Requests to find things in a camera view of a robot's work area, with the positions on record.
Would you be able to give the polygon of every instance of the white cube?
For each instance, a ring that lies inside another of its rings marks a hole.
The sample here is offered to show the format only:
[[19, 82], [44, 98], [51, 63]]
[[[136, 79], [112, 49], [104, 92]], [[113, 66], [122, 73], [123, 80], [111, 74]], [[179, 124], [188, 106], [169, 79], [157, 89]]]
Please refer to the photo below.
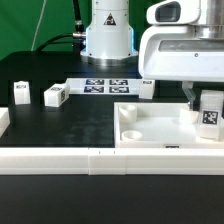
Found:
[[15, 104], [30, 104], [29, 82], [14, 82]]
[[68, 84], [54, 84], [44, 92], [44, 103], [48, 107], [60, 107], [69, 98]]
[[0, 137], [10, 124], [8, 108], [0, 108]]
[[203, 90], [200, 100], [198, 136], [219, 139], [224, 93], [222, 91]]
[[142, 80], [139, 87], [139, 98], [152, 99], [155, 90], [155, 80]]

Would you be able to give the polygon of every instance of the white container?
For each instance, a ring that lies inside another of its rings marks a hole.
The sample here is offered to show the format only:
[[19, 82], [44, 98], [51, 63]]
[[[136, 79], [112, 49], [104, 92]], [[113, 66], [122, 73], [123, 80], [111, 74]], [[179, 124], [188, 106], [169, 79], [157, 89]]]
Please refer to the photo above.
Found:
[[140, 141], [142, 140], [143, 135], [141, 132], [139, 131], [134, 131], [134, 130], [128, 130], [128, 131], [124, 131], [121, 134], [121, 139], [123, 141]]
[[119, 120], [122, 123], [132, 123], [137, 119], [137, 107], [132, 104], [119, 106]]
[[54, 84], [44, 92], [44, 103], [48, 107], [60, 107], [69, 98], [68, 84]]

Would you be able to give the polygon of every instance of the green screen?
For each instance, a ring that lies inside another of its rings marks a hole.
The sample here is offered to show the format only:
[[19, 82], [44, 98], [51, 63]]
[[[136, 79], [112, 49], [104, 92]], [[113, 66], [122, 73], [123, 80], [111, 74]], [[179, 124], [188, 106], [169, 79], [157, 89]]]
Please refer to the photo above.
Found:
[[[44, 0], [0, 1], [0, 59], [16, 51], [30, 51]], [[79, 0], [85, 28], [91, 22], [91, 0]], [[135, 31], [136, 49], [149, 27], [146, 11], [159, 0], [130, 0], [130, 25]], [[47, 0], [35, 48], [48, 39], [74, 28], [72, 0]], [[46, 50], [72, 50], [71, 46], [52, 46]]]

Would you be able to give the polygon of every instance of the white platform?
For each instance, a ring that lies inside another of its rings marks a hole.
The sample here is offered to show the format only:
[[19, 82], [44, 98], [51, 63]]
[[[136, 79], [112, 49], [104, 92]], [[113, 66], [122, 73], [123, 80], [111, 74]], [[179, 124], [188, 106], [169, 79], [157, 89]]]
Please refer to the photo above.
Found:
[[[87, 80], [103, 80], [104, 84], [99, 85], [86, 85]], [[110, 80], [127, 80], [128, 85], [110, 85]], [[88, 94], [88, 95], [138, 95], [141, 79], [100, 79], [100, 78], [88, 78], [88, 79], [75, 79], [68, 78], [66, 83], [70, 86], [69, 94]], [[85, 87], [103, 87], [103, 92], [84, 92]], [[110, 87], [128, 88], [129, 92], [116, 93], [110, 92]]]

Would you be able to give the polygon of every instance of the white base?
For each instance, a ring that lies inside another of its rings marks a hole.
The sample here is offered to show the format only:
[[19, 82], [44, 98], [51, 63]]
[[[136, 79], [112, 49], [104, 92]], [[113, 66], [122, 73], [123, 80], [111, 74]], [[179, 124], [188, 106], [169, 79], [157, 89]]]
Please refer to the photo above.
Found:
[[[104, 80], [103, 85], [86, 85], [87, 80]], [[128, 85], [120, 85], [120, 86], [112, 86], [110, 85], [110, 80], [127, 80]], [[68, 78], [66, 80], [66, 84], [70, 86], [70, 92], [69, 94], [88, 94], [88, 95], [138, 95], [139, 94], [139, 85], [140, 85], [141, 79], [101, 79], [101, 78], [88, 78], [88, 79], [75, 79], [75, 78]], [[85, 87], [103, 87], [103, 92], [84, 92]], [[128, 87], [129, 93], [110, 93], [110, 87]]]
[[0, 148], [0, 175], [224, 175], [223, 149]]

